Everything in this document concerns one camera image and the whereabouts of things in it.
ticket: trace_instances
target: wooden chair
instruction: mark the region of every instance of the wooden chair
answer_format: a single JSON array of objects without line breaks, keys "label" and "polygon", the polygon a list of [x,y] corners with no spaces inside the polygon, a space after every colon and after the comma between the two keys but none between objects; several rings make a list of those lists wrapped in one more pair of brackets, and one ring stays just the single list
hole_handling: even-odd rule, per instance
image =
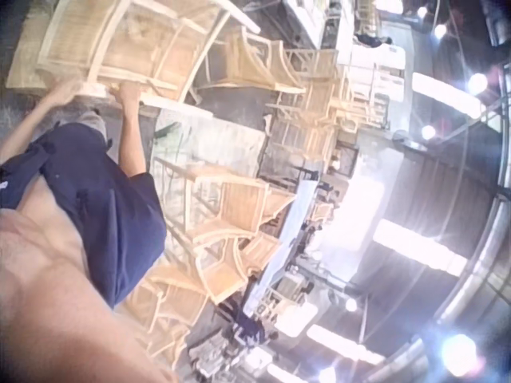
[{"label": "wooden chair", "polygon": [[118,317],[132,331],[133,336],[150,358],[162,356],[172,369],[175,369],[180,353],[186,348],[185,338],[190,333],[187,326],[158,318],[152,330],[148,331],[139,322],[134,322],[125,314],[118,314]]},{"label": "wooden chair", "polygon": [[151,332],[158,318],[176,319],[194,326],[207,301],[206,291],[199,283],[179,270],[177,265],[159,261],[132,292],[126,304],[128,310]]},{"label": "wooden chair", "polygon": [[336,49],[286,49],[293,69],[302,79],[332,78],[335,75]]},{"label": "wooden chair", "polygon": [[311,212],[311,222],[326,221],[332,214],[334,205],[332,203],[317,202]]},{"label": "wooden chair", "polygon": [[269,188],[262,180],[213,164],[180,167],[156,158],[155,165],[162,167],[153,171],[161,178],[157,189],[164,215],[193,246],[259,230]]},{"label": "wooden chair", "polygon": [[226,77],[202,88],[252,86],[284,93],[304,92],[281,41],[249,34],[240,27],[226,37],[225,55]]},{"label": "wooden chair", "polygon": [[266,197],[266,203],[264,204],[263,219],[261,223],[266,223],[275,219],[277,215],[295,199],[295,193],[270,187]]},{"label": "wooden chair", "polygon": [[137,81],[145,87],[142,102],[158,108],[184,102],[230,16],[260,31],[228,0],[60,0],[41,17],[37,12],[44,10],[35,3],[36,17],[24,25],[7,87],[45,89],[41,70],[82,75],[87,86],[80,94],[92,97],[107,97],[106,87],[118,82]]},{"label": "wooden chair", "polygon": [[175,369],[181,352],[186,348],[188,334],[190,329],[182,323],[159,321],[151,334],[139,335],[138,339],[150,357],[162,356]]},{"label": "wooden chair", "polygon": [[267,106],[277,109],[280,118],[296,124],[337,124],[335,112],[332,111],[338,104],[350,100],[352,94],[347,70],[338,65],[331,77],[312,78],[303,83],[306,85],[304,95],[287,97],[281,93],[276,104]]},{"label": "wooden chair", "polygon": [[306,160],[324,161],[334,139],[335,128],[304,128],[288,121],[276,121],[270,142]]},{"label": "wooden chair", "polygon": [[263,271],[280,245],[277,238],[259,231],[240,252],[244,274],[248,277]]},{"label": "wooden chair", "polygon": [[[169,227],[176,245],[172,261],[178,262],[188,280],[204,289],[216,305],[246,286],[248,279],[240,263],[240,250],[236,237],[225,237],[216,243],[194,246],[178,229]],[[170,277],[169,269],[151,273],[153,282],[164,282]]]}]

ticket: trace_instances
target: ceiling light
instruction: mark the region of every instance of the ceiling light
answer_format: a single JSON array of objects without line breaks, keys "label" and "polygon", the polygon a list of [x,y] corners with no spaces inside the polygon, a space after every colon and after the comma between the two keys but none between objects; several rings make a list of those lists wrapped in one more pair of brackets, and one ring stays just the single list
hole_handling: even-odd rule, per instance
[{"label": "ceiling light", "polygon": [[470,78],[469,83],[467,85],[469,93],[475,96],[476,94],[479,94],[486,90],[486,88],[488,87],[488,79],[484,74],[475,73]]},{"label": "ceiling light", "polygon": [[442,346],[442,360],[446,369],[455,377],[464,377],[477,368],[477,347],[466,335],[447,339]]},{"label": "ceiling light", "polygon": [[427,9],[425,6],[421,6],[421,7],[417,10],[417,15],[418,15],[420,18],[425,18],[427,14],[428,14],[428,9]]},{"label": "ceiling light", "polygon": [[426,125],[422,128],[422,138],[424,140],[431,140],[433,137],[437,135],[437,131],[431,125]]},{"label": "ceiling light", "polygon": [[355,301],[353,298],[348,298],[346,301],[346,310],[348,310],[351,313],[354,313],[357,310],[357,301]]},{"label": "ceiling light", "polygon": [[438,24],[435,28],[434,28],[434,36],[438,39],[438,40],[441,40],[447,33],[447,27],[443,24]]},{"label": "ceiling light", "polygon": [[335,383],[337,377],[335,376],[335,369],[328,367],[319,373],[319,383]]}]

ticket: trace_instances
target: bright light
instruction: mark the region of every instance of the bright light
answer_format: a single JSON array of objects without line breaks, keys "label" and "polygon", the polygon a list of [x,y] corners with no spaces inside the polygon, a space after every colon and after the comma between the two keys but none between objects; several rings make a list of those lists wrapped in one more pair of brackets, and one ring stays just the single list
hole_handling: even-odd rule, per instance
[{"label": "bright light", "polygon": [[296,338],[317,313],[318,307],[309,302],[301,306],[288,306],[277,316],[275,328],[290,338]]},{"label": "bright light", "polygon": [[319,383],[335,383],[337,377],[335,376],[335,369],[328,367],[319,373]]},{"label": "bright light", "polygon": [[421,7],[417,10],[417,15],[418,15],[420,18],[425,18],[427,14],[428,14],[428,9],[427,9],[425,6],[421,6]]},{"label": "bright light", "polygon": [[431,125],[426,125],[422,128],[422,138],[424,140],[431,140],[433,137],[437,135],[437,131]]},{"label": "bright light", "polygon": [[292,373],[289,373],[285,369],[281,369],[277,365],[271,363],[268,365],[268,373],[272,375],[275,379],[282,381],[283,383],[307,383],[305,380],[296,377]]},{"label": "bright light", "polygon": [[385,360],[382,355],[368,351],[363,345],[343,338],[318,325],[312,325],[311,328],[307,330],[307,336],[313,341],[353,361],[361,360],[372,365],[377,365]]},{"label": "bright light", "polygon": [[376,0],[376,9],[385,10],[392,14],[402,14],[401,0]]},{"label": "bright light", "polygon": [[447,33],[447,27],[444,26],[443,24],[438,24],[435,28],[434,28],[434,36],[438,39],[438,40],[441,40]]},{"label": "bright light", "polygon": [[475,342],[463,334],[447,339],[442,346],[442,360],[455,377],[465,376],[478,366]]},{"label": "bright light", "polygon": [[434,270],[442,270],[459,277],[467,259],[452,252],[434,239],[423,237],[415,231],[399,226],[386,219],[380,220],[373,240],[408,259],[413,259]]},{"label": "bright light", "polygon": [[486,110],[486,107],[471,94],[421,73],[414,73],[412,76],[412,89],[471,118],[478,118]]},{"label": "bright light", "polygon": [[255,347],[245,357],[245,363],[250,365],[253,369],[264,369],[272,361],[273,356],[260,347]]},{"label": "bright light", "polygon": [[468,85],[468,89],[470,94],[474,96],[486,90],[488,87],[488,79],[484,74],[476,73],[474,74],[470,80]]},{"label": "bright light", "polygon": [[349,312],[354,313],[357,310],[357,307],[357,301],[355,301],[353,298],[346,300],[346,310]]}]

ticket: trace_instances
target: worker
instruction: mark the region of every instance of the worker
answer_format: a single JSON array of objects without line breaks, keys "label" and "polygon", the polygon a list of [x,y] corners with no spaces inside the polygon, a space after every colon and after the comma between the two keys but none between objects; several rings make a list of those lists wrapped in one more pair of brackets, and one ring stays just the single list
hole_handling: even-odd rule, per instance
[{"label": "worker", "polygon": [[[235,324],[235,335],[239,334],[239,338],[249,347],[254,345],[262,345],[267,342],[266,331],[260,319],[251,318],[241,310],[238,302],[233,298],[228,298],[218,305],[230,320]],[[278,333],[270,334],[269,339],[278,338]]]},{"label": "worker", "polygon": [[379,48],[383,44],[392,45],[391,38],[377,38],[368,34],[355,34],[356,40],[367,48]]},{"label": "worker", "polygon": [[119,165],[106,154],[105,123],[93,111],[30,144],[43,117],[80,87],[59,84],[0,145],[2,377],[164,382],[112,311],[164,249],[139,87],[122,84],[117,94]]}]

